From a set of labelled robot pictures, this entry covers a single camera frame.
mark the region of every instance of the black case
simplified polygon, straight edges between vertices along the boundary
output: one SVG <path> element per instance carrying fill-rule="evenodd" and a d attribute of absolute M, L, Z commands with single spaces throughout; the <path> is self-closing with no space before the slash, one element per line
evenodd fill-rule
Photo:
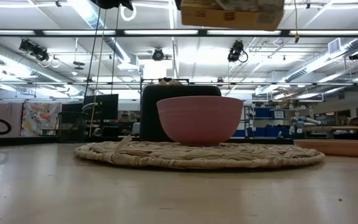
<path fill-rule="evenodd" d="M 144 88 L 140 106 L 140 139 L 142 141 L 172 141 L 162 129 L 157 102 L 179 96 L 222 96 L 216 86 L 150 85 Z"/>

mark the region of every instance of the woven placemat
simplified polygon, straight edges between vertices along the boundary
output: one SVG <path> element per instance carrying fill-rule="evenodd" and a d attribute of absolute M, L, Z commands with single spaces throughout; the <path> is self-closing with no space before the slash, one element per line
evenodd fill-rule
<path fill-rule="evenodd" d="M 216 147 L 188 147 L 174 142 L 91 143 L 75 149 L 76 156 L 118 166 L 157 166 L 176 169 L 276 168 L 322 161 L 316 149 L 289 145 L 222 143 Z"/>

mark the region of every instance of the pink tray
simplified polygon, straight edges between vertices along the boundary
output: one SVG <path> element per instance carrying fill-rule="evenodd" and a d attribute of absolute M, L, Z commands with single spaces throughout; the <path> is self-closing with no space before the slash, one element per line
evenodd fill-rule
<path fill-rule="evenodd" d="M 358 157 L 358 140 L 299 139 L 294 143 L 302 148 L 317 149 L 327 156 Z"/>

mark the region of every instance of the pink bowl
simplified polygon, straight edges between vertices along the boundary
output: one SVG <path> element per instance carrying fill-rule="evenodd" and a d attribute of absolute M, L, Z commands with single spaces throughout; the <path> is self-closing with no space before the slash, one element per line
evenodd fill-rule
<path fill-rule="evenodd" d="M 236 132 L 243 102 L 221 96 L 184 96 L 157 102 L 165 133 L 187 146 L 217 146 Z"/>

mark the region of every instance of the colorful poster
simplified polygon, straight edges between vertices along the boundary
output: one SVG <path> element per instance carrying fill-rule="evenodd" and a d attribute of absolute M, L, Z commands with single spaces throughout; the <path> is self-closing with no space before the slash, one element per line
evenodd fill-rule
<path fill-rule="evenodd" d="M 57 126 L 61 103 L 25 102 L 22 116 L 22 137 L 36 137 L 53 131 Z"/>

